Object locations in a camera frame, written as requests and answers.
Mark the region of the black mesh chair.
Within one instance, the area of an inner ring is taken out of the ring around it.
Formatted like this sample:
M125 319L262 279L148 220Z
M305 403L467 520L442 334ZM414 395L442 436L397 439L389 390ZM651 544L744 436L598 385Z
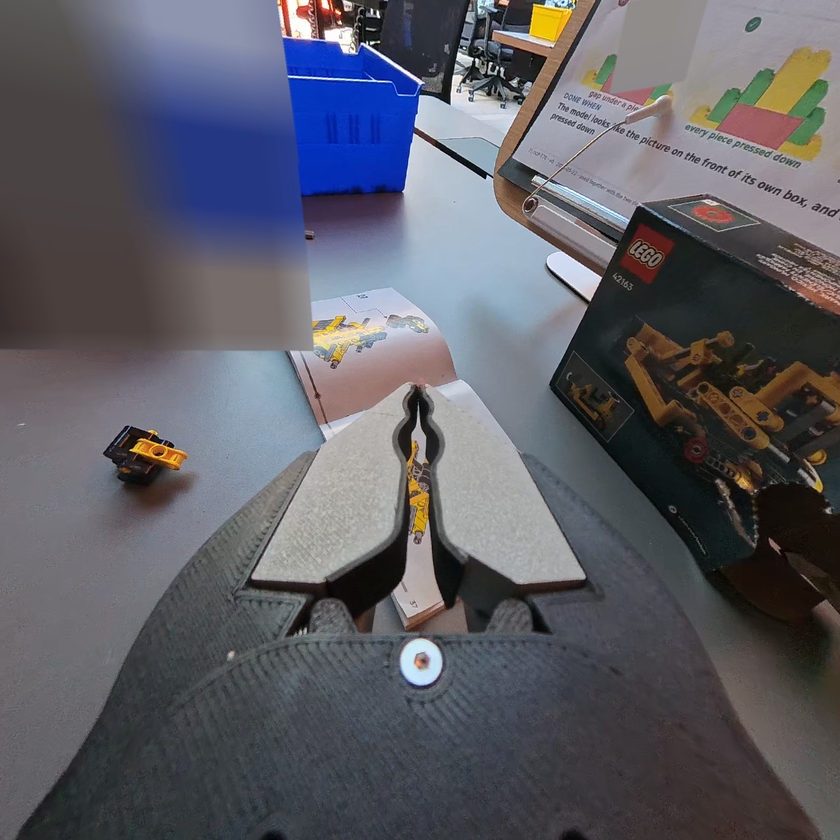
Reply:
M423 95L450 103L469 1L390 1L379 51L423 82Z

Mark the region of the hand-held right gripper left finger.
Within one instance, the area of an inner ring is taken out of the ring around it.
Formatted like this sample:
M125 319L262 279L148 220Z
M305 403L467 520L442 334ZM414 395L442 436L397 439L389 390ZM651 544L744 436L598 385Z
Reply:
M354 617L397 587L417 405L417 387L401 385L319 448L261 550L253 584L336 598Z

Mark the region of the small black yellow lego subassembly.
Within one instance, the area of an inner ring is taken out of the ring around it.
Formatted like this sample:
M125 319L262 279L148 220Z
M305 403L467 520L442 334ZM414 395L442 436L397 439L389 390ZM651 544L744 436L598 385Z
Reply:
M180 470L187 460L186 452L173 442L161 438L156 431L127 425L103 452L113 462L118 478L127 484L147 487L163 468Z

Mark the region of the lego instruction booklet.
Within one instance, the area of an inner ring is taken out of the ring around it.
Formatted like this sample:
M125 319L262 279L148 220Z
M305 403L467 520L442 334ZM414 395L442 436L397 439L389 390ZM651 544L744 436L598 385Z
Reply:
M508 439L469 384L458 378L444 335L420 308L391 288L315 301L313 348L290 353L325 440L405 382L430 384ZM429 530L431 468L419 423L407 460L406 572L392 593L407 631L445 611L434 578Z

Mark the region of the yellow plastic bin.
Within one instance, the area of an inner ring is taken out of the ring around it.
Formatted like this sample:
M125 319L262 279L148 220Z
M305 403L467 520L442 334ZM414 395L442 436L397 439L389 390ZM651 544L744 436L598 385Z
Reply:
M545 2L532 5L529 35L554 44L571 19L571 2Z

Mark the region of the blue plastic bin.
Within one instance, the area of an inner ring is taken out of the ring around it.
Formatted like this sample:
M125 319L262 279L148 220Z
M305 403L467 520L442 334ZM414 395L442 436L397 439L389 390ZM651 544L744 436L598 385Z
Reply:
M401 193L423 83L366 45L283 38L303 196Z

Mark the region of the black office chair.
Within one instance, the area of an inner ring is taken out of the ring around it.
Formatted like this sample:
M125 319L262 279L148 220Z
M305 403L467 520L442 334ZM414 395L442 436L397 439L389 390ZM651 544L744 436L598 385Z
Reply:
M476 91L486 95L499 93L500 107L507 106L508 91L517 104L522 104L524 91L504 78L504 71L513 59L513 49L493 40L497 31L503 30L506 10L497 9L496 2L469 2L460 47L471 59L470 67L458 79L457 93L462 92L466 82L474 82L468 91L468 100L474 101Z

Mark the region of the wooden background desk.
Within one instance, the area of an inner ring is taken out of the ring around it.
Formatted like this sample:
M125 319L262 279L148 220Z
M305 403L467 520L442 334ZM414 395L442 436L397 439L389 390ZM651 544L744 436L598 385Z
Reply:
M508 79L535 82L556 42L500 29L493 33L491 43L499 45L502 73Z

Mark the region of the black lego set box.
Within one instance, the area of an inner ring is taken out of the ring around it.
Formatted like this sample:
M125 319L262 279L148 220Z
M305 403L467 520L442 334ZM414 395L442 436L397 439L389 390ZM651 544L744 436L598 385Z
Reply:
M838 257L709 196L641 205L551 387L704 574L838 610Z

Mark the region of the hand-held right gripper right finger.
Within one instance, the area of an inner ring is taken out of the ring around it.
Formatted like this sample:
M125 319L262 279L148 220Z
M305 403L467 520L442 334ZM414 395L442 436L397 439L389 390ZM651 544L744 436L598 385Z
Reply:
M511 441L438 388L418 389L437 587L470 632L502 602L579 590L586 573Z

